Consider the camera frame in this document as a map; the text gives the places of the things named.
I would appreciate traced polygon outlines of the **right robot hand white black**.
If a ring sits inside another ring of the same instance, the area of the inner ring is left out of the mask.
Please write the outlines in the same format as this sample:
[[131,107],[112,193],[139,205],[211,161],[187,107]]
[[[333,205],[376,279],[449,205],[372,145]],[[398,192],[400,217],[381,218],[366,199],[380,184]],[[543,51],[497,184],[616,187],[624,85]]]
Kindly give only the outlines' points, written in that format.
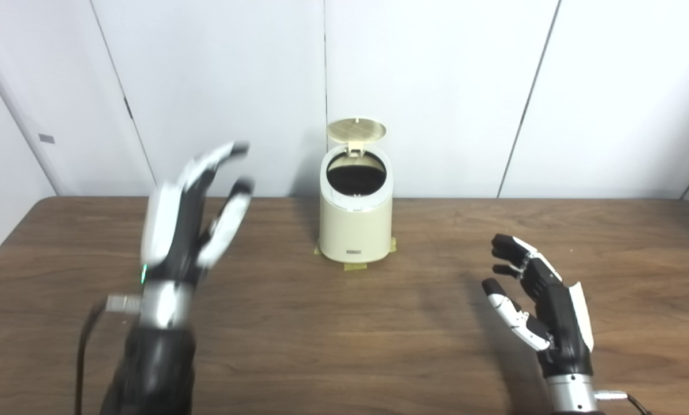
[[508,328],[536,352],[544,378],[593,376],[595,340],[581,283],[566,286],[539,250],[515,236],[495,234],[491,245],[492,256],[502,260],[494,274],[518,281],[536,312],[522,310],[495,278],[484,279],[482,289]]

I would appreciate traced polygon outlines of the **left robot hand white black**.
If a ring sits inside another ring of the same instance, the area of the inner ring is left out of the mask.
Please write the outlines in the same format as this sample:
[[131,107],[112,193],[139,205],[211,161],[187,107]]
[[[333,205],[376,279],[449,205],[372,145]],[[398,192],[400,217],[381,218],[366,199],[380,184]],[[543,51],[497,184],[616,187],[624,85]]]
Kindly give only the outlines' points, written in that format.
[[254,181],[241,177],[219,213],[202,228],[207,193],[218,169],[245,157],[247,142],[229,142],[187,162],[178,179],[150,195],[140,244],[141,282],[177,281],[197,286],[228,250],[252,202]]

